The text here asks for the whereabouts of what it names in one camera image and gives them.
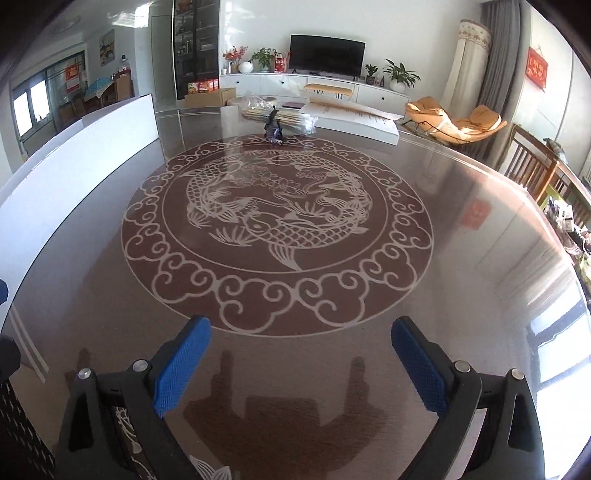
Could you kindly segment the white cardboard box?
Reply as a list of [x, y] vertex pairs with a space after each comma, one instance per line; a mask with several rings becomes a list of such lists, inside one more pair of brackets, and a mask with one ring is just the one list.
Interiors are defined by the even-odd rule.
[[153, 97], [97, 110], [41, 147], [1, 188], [1, 318], [68, 215], [117, 168], [158, 139]]

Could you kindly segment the dining table with chairs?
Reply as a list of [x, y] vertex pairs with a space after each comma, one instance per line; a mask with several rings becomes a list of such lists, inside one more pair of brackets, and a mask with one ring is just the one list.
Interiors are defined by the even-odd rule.
[[75, 94], [69, 102], [58, 108], [61, 128], [65, 129], [91, 112], [134, 96], [129, 70], [117, 72], [111, 77], [99, 78], [84, 93]]

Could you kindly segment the wooden chair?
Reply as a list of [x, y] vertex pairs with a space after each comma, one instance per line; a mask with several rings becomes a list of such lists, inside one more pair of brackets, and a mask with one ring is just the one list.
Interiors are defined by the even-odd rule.
[[499, 172], [542, 205], [551, 194], [571, 205], [575, 223], [590, 226], [590, 191], [545, 143], [521, 126], [511, 126]]

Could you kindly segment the brown cardboard carton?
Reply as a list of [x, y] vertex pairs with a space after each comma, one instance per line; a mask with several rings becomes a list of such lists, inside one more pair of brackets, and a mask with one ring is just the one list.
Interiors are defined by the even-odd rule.
[[187, 108], [223, 107], [229, 100], [235, 98], [235, 96], [235, 87], [221, 88], [211, 92], [187, 94], [184, 97], [184, 106]]

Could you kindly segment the orange lounge chair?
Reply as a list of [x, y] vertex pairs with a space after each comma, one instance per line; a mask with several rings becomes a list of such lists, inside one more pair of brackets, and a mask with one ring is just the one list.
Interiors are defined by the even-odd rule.
[[476, 107], [465, 118], [453, 118], [433, 97], [408, 102], [401, 126], [446, 145], [466, 145], [492, 137], [507, 126], [486, 105]]

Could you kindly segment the flat white cardboard sheet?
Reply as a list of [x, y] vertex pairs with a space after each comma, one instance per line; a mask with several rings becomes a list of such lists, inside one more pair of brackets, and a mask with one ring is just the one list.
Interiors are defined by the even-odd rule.
[[349, 103], [337, 105], [308, 102], [300, 112], [315, 117], [315, 126], [322, 129], [360, 136], [393, 146], [397, 146], [401, 138], [396, 123], [401, 116], [371, 107]]

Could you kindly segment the bag of wooden chopsticks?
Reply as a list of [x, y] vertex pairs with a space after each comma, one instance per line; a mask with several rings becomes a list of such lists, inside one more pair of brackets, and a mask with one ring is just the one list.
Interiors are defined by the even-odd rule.
[[301, 110], [283, 108], [276, 100], [246, 95], [238, 99], [238, 109], [245, 119], [263, 122], [264, 125], [280, 127], [301, 135], [315, 133], [318, 118]]

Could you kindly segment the white standing air conditioner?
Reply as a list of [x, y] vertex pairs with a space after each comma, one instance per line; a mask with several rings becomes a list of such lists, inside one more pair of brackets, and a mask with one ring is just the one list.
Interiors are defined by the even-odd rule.
[[462, 20], [454, 61], [440, 101], [451, 118], [465, 118], [476, 107], [492, 43], [490, 30]]

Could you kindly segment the white tv cabinet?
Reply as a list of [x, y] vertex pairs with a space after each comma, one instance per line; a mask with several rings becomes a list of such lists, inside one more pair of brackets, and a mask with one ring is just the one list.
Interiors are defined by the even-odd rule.
[[403, 115], [410, 98], [403, 93], [365, 83], [303, 74], [239, 73], [222, 75], [222, 88], [235, 88], [238, 96], [254, 94], [280, 99], [324, 96], [384, 112]]

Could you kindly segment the red flower vase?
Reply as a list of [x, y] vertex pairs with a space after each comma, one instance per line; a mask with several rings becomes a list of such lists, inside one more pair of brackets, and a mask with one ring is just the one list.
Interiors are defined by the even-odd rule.
[[228, 64], [228, 73], [238, 73], [238, 66], [247, 51], [246, 46], [232, 46], [222, 53], [223, 59]]

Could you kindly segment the black glass display cabinet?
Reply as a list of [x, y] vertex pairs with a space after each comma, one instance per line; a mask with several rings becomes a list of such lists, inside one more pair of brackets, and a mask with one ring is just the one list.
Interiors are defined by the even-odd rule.
[[218, 0], [176, 0], [172, 10], [172, 45], [175, 90], [178, 100], [189, 84], [217, 78]]

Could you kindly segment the green potted plant right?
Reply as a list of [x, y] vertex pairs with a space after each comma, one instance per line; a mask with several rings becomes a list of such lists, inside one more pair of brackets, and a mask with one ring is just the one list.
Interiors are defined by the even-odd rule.
[[391, 59], [386, 60], [383, 73], [389, 79], [389, 87], [398, 93], [405, 93], [413, 89], [421, 81], [421, 77], [414, 71], [409, 70], [403, 63], [397, 64]]

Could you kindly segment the green potted plant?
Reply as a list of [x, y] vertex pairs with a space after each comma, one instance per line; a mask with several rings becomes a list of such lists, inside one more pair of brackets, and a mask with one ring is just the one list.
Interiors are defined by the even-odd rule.
[[421, 77], [414, 71], [409, 70], [403, 63], [397, 64], [391, 59], [386, 60], [383, 73], [389, 79], [389, 87], [398, 93], [405, 93], [413, 89], [421, 81]]
[[274, 48], [262, 47], [252, 54], [250, 61], [259, 72], [270, 73], [274, 70], [274, 62], [279, 54], [280, 52]]

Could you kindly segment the green potted plant left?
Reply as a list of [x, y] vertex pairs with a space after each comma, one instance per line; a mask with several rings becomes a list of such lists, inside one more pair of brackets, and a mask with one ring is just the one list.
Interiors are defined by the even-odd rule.
[[252, 54], [250, 61], [259, 72], [270, 73], [274, 70], [274, 62], [279, 54], [280, 52], [274, 48], [262, 47]]

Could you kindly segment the small potted plant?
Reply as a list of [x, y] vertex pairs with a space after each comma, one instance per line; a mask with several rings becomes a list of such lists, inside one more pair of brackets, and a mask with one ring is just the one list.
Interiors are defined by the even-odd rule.
[[374, 85], [374, 83], [376, 81], [376, 75], [378, 73], [379, 68], [376, 65], [373, 65], [373, 64], [366, 64], [365, 65], [365, 70], [366, 70], [366, 79], [365, 79], [365, 82], [368, 85]]

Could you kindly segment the small wooden bench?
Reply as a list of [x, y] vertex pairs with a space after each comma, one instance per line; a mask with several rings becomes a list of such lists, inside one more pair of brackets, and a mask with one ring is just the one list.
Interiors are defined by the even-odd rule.
[[332, 95], [337, 99], [349, 99], [353, 96], [353, 90], [334, 85], [308, 83], [304, 89], [318, 95]]

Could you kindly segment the grey curtain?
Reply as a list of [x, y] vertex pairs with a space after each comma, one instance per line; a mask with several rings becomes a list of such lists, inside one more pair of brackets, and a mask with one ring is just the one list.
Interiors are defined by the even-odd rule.
[[494, 167], [508, 140], [525, 79], [531, 6], [527, 1], [485, 2], [481, 23], [490, 30], [492, 43], [479, 102], [507, 122], [506, 127], [477, 145], [477, 158]]

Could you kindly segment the black television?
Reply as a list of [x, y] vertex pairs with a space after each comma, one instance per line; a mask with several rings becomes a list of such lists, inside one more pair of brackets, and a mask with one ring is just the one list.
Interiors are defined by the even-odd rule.
[[361, 41], [294, 34], [290, 36], [290, 68], [359, 77], [365, 49]]

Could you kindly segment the wall painting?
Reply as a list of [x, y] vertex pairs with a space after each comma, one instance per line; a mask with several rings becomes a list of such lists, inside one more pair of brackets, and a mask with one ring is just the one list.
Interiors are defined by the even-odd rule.
[[111, 29], [99, 38], [99, 61], [103, 67], [115, 59], [115, 30]]

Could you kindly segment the red wall hanging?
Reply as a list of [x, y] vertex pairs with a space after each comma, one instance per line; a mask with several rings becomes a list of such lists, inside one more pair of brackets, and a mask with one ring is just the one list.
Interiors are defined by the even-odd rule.
[[529, 47], [526, 61], [526, 77], [539, 89], [545, 90], [547, 85], [547, 75], [547, 61], [538, 50]]

